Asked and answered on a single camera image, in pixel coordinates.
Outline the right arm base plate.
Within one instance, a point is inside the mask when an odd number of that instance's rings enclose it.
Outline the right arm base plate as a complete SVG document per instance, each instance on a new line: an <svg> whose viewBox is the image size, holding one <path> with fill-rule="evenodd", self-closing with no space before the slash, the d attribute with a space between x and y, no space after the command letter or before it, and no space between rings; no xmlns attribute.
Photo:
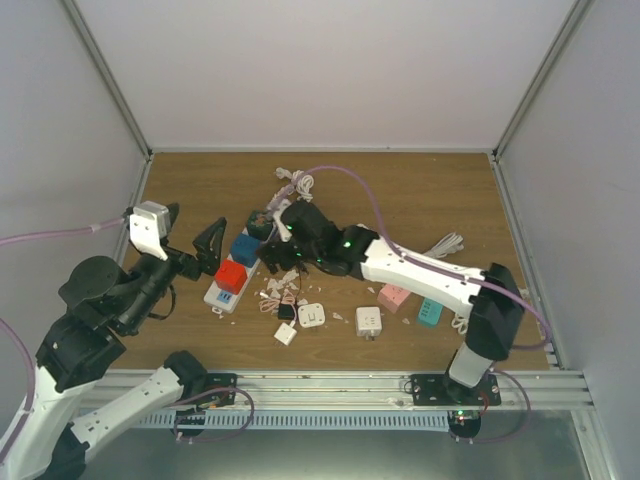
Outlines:
<svg viewBox="0 0 640 480"><path fill-rule="evenodd" d="M444 373L412 374L404 389L414 406L443 408L450 433L460 439L474 440L488 409L502 403L495 375L486 375L471 388L455 383Z"/></svg>

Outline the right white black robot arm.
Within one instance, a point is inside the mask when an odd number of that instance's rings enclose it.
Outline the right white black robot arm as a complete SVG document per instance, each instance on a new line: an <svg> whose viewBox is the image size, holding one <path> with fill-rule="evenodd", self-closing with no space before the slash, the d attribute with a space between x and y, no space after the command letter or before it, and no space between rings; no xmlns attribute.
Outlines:
<svg viewBox="0 0 640 480"><path fill-rule="evenodd" d="M403 288L467 319L465 339L441 382L451 403L464 405L479 396L490 367L508 358L526 305L506 267L453 265L401 248L363 226L339 228L312 203L295 202L273 220L276 237L257 250L271 272L312 265L328 275Z"/></svg>

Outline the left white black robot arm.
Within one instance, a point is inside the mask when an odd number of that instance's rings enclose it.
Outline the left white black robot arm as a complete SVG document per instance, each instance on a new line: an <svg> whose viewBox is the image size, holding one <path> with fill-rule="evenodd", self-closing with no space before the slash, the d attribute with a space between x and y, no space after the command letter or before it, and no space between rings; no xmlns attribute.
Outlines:
<svg viewBox="0 0 640 480"><path fill-rule="evenodd" d="M139 420L175 402L203 398L206 369L191 353L178 351L137 387L91 414L77 414L82 400L125 352L122 338L138 334L147 319L160 317L155 305L174 294L175 278L196 281L218 271L226 219L201 232L189 254L169 245L178 215L176 203L146 201L130 208L124 218L140 255L134 266L125 271L108 256L93 256L60 287L66 311L27 360L28 392L1 440L2 478L76 478Z"/></svg>

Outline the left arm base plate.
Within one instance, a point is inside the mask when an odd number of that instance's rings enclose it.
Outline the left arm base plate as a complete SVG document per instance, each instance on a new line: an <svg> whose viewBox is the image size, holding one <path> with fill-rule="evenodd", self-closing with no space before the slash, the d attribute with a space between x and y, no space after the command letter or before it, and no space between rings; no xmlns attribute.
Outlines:
<svg viewBox="0 0 640 480"><path fill-rule="evenodd" d="M178 407L175 415L174 430L177 436L193 438L204 432L204 425L210 410L231 406L235 403L235 393L228 391L237 386L235 373L209 373L206 376L205 392L214 390L192 404Z"/></svg>

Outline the blue cube socket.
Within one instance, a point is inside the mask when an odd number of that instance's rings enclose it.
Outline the blue cube socket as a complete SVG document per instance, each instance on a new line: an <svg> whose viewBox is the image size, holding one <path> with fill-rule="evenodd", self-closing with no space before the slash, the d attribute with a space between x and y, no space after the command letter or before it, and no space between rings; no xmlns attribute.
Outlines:
<svg viewBox="0 0 640 480"><path fill-rule="evenodd" d="M261 242L258 239L240 233L231 245L231 257L236 263L252 268L258 259L256 251L260 245Z"/></svg>

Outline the red cube socket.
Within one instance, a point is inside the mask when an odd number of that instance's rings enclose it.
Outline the red cube socket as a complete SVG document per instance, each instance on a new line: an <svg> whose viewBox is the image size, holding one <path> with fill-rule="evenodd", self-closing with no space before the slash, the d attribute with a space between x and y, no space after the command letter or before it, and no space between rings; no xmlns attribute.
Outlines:
<svg viewBox="0 0 640 480"><path fill-rule="evenodd" d="M214 275L214 281L217 287L233 295L240 293L247 279L246 268L231 259L225 259Z"/></svg>

